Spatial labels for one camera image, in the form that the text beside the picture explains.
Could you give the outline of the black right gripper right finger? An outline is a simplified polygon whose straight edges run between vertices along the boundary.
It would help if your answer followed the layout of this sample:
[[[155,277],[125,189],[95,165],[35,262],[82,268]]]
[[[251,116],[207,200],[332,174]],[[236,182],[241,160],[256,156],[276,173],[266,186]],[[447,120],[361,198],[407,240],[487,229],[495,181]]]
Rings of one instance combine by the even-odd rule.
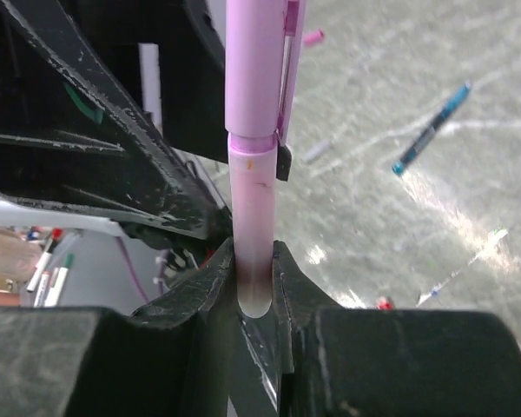
[[[521,416],[521,349],[496,315],[344,308],[274,243],[282,416]]]

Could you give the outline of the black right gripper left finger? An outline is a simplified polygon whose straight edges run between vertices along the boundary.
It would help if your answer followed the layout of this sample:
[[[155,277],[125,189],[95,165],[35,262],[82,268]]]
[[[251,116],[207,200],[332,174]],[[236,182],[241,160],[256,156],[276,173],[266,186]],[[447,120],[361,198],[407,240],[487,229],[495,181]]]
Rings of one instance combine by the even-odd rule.
[[[234,248],[132,315],[0,308],[0,416],[223,416]]]

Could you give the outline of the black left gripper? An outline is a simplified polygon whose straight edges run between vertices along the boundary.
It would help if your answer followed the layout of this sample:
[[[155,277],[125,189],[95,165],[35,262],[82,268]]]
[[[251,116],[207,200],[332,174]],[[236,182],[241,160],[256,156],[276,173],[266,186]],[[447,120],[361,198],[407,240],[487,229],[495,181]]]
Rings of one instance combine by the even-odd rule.
[[[0,1],[0,226],[229,236],[223,58],[204,1]]]

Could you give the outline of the pink highlighter cap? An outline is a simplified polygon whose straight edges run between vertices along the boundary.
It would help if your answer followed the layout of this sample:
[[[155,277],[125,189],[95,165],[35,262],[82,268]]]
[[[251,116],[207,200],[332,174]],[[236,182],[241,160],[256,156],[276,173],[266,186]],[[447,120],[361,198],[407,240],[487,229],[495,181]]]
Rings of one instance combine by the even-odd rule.
[[[226,4],[225,126],[247,138],[287,142],[305,1]]]

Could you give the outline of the blue pen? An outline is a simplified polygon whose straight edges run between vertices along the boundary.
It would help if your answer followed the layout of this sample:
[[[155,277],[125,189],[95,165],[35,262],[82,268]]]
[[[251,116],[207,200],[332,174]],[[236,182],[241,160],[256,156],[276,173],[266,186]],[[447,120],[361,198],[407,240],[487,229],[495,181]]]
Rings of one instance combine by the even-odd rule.
[[[419,154],[432,141],[442,126],[452,117],[457,109],[469,96],[472,86],[465,82],[444,104],[442,109],[422,130],[419,136],[412,142],[411,146],[392,165],[392,172],[401,176],[406,169],[415,161]]]

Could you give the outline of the red marker cap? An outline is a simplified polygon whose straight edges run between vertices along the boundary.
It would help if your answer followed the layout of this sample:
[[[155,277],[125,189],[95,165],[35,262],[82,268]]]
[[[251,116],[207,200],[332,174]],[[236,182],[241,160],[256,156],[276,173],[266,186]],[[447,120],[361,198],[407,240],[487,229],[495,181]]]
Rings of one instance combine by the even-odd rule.
[[[393,303],[387,297],[380,297],[376,302],[376,308],[381,310],[391,310],[393,309]]]

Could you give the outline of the pink highlighter pen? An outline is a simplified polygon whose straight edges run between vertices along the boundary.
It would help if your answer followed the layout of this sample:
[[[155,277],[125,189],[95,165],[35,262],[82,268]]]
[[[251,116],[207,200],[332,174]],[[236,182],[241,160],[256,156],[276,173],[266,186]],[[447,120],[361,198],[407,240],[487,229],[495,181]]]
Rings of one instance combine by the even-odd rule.
[[[272,302],[276,163],[274,138],[228,136],[237,296],[251,318]]]

